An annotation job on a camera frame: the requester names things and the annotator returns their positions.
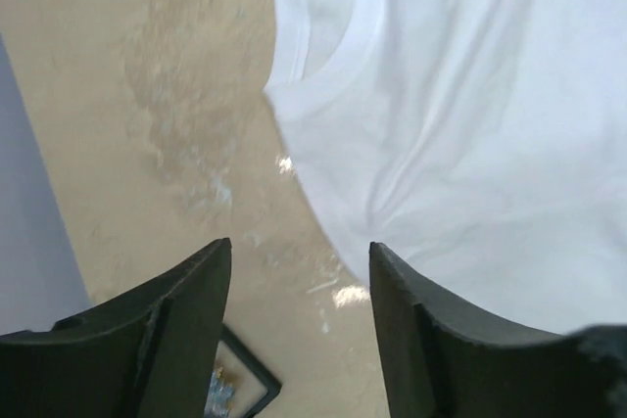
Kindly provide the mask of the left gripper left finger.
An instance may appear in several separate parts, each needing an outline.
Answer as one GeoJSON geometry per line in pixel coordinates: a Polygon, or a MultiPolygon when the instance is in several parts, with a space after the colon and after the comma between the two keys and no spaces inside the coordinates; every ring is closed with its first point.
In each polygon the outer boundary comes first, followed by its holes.
{"type": "Polygon", "coordinates": [[[230,278],[223,238],[48,332],[2,336],[2,416],[203,416],[230,278]]]}

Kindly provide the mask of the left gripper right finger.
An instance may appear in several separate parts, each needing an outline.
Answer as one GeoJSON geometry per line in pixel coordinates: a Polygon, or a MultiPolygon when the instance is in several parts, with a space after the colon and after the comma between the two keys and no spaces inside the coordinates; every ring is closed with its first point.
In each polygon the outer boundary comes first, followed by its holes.
{"type": "Polygon", "coordinates": [[[626,328],[557,335],[501,318],[369,247],[379,357],[393,417],[626,414],[626,328]]]}

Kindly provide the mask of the white t-shirt garment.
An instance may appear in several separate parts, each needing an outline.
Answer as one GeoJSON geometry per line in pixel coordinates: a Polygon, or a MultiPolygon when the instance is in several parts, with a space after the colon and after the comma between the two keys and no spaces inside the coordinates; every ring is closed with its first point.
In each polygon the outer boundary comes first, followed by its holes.
{"type": "Polygon", "coordinates": [[[340,259],[565,333],[626,319],[626,0],[274,0],[265,93],[340,259]]]}

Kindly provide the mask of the gold butterfly brooch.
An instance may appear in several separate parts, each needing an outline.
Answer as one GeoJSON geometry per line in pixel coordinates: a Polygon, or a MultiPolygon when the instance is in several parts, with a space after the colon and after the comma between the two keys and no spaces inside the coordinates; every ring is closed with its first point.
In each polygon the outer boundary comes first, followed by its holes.
{"type": "Polygon", "coordinates": [[[205,417],[229,417],[235,396],[235,385],[222,366],[212,372],[204,408],[205,417]]]}

